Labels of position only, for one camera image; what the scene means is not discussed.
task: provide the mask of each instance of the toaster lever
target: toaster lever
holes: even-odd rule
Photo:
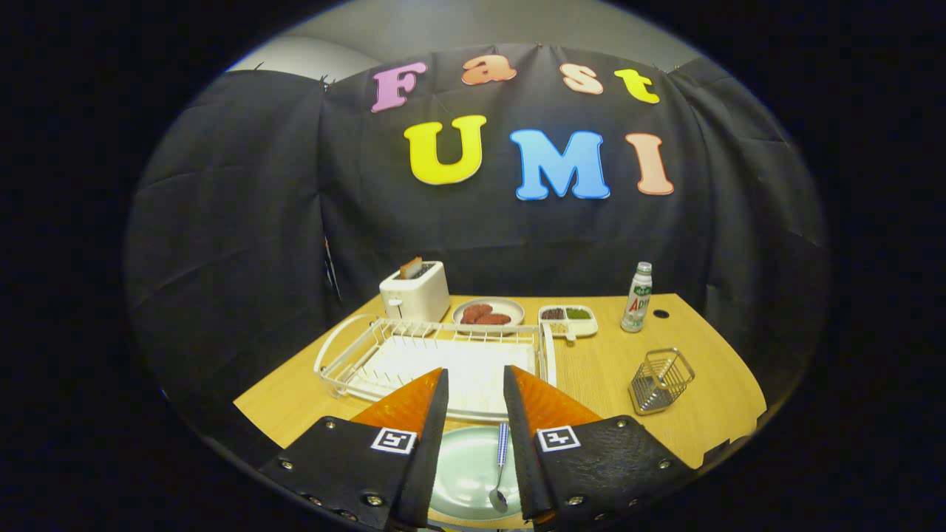
[[[392,307],[397,307],[397,315],[399,315],[400,317],[403,318],[403,317],[404,317],[404,313],[401,312],[401,304],[402,304],[402,303],[404,303],[404,302],[401,301],[400,299],[389,299],[389,300],[388,300],[388,305],[391,305]]]

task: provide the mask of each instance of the foam letter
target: foam letter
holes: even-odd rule
[[[638,190],[651,196],[666,196],[674,191],[674,184],[667,181],[660,159],[660,137],[648,133],[632,133],[624,137],[638,152],[640,181]]]
[[[651,81],[638,74],[637,70],[626,68],[615,72],[614,75],[624,80],[624,84],[627,85],[627,92],[631,93],[631,96],[634,98],[646,103],[657,103],[660,101],[660,97],[647,92],[645,85],[650,85]]]
[[[516,70],[503,56],[479,56],[464,63],[464,83],[479,85],[488,81],[511,80]]]
[[[437,133],[444,128],[440,122],[425,122],[404,130],[411,143],[411,171],[414,177],[429,185],[460,183],[475,174],[482,164],[480,126],[486,123],[482,115],[460,116],[450,125],[460,130],[460,160],[442,165],[437,159]]]
[[[406,93],[412,91],[417,83],[417,77],[414,73],[423,74],[424,72],[427,72],[427,66],[422,62],[415,62],[375,74],[377,102],[371,107],[371,112],[377,113],[378,111],[404,105],[404,102],[408,99],[400,95],[400,89],[404,89]]]
[[[565,84],[576,93],[600,95],[604,92],[604,86],[595,79],[598,75],[594,73],[594,70],[570,62],[559,66],[558,69],[562,71],[562,74],[565,74]]]
[[[565,153],[561,154],[549,137],[539,130],[519,130],[509,138],[519,144],[522,151],[522,186],[516,190],[520,200],[544,200],[549,190],[542,185],[542,171],[552,184],[555,194],[561,198],[569,190],[572,174],[577,173],[577,183],[571,193],[578,198],[603,200],[611,195],[604,184],[601,172],[602,137],[592,132],[571,134]]]

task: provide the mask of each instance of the green sauce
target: green sauce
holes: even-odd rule
[[[591,314],[587,310],[581,309],[565,309],[565,314],[569,317],[570,320],[588,320],[591,319]]]

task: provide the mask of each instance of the wooden table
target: wooden table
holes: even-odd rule
[[[451,295],[450,309],[479,296]],[[651,296],[644,329],[624,332],[619,325],[626,296],[604,297],[516,297],[526,316],[523,325],[538,324],[538,310],[544,305],[578,304],[592,309],[598,332],[578,338],[568,346],[555,339],[557,387],[601,417],[634,416],[650,434],[691,468],[703,464],[703,453],[728,440],[752,433],[756,418],[765,411],[762,390],[743,360],[732,347],[686,302],[673,293]],[[666,310],[667,318],[657,318],[654,310]],[[355,314],[384,316],[380,296],[365,303]],[[368,407],[363,399],[332,398],[313,372],[316,355],[330,329],[318,340],[286,361],[262,381],[234,400],[237,408],[260,431],[280,447],[288,447],[320,417],[350,419]],[[364,331],[350,327],[339,333],[335,343],[348,346]],[[627,386],[651,349],[676,347],[693,368],[696,378],[686,392],[665,412],[638,416]],[[330,363],[342,351],[330,349],[322,364]],[[447,418],[444,432],[477,425]],[[479,528],[521,528],[521,516],[488,523],[463,522],[432,510],[430,518]]]

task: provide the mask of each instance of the meat patty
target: meat patty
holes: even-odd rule
[[[464,310],[464,317],[460,320],[462,324],[475,324],[481,316],[493,311],[489,305],[470,305]]]
[[[513,318],[510,318],[506,314],[485,314],[481,316],[479,320],[476,321],[477,325],[506,325],[507,323],[513,321]]]

